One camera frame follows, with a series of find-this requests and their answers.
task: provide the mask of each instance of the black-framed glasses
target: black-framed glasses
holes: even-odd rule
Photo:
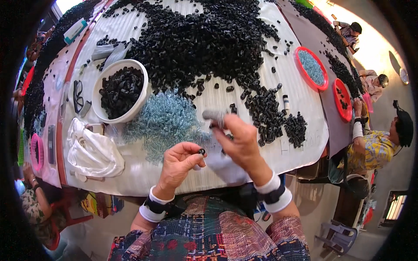
[[[73,91],[73,102],[74,102],[74,111],[79,114],[81,109],[84,106],[84,98],[81,97],[83,92],[83,83],[79,81],[74,81],[74,91]]]

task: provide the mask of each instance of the white towel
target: white towel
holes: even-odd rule
[[[112,139],[93,133],[74,118],[68,130],[68,162],[81,181],[86,177],[115,177],[122,174],[125,161]]]

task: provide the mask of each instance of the gray plastic chair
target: gray plastic chair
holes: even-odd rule
[[[322,242],[327,244],[330,248],[332,248],[332,250],[337,252],[339,256],[342,256],[346,254],[348,250],[350,250],[350,248],[353,246],[354,240],[356,240],[356,237],[357,237],[357,229],[347,227],[335,220],[331,220],[331,223],[337,224],[337,226],[328,224],[328,223],[321,224],[321,226],[335,231],[331,239],[326,239],[320,236],[315,236],[315,238],[321,240]],[[343,234],[344,231],[353,232],[353,234],[351,236],[347,236]],[[342,250],[341,251],[338,250],[335,247],[336,245],[339,245],[342,248]]]

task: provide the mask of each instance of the yellow patterned shirt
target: yellow patterned shirt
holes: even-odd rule
[[[353,144],[348,146],[348,170],[375,170],[382,168],[392,160],[398,146],[391,142],[387,136],[389,132],[370,131],[363,136],[366,142],[366,155],[356,153]],[[344,159],[341,160],[338,168],[344,167]]]

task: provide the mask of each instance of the pink plastic basket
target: pink plastic basket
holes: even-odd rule
[[[367,105],[367,110],[369,111],[369,113],[373,113],[373,103],[368,93],[363,94],[363,100]]]
[[[36,144],[38,144],[39,161],[36,160],[36,152],[35,152]],[[36,171],[40,171],[43,167],[43,142],[42,142],[41,137],[39,137],[36,133],[32,135],[32,140],[31,140],[31,159],[32,159],[33,168]]]

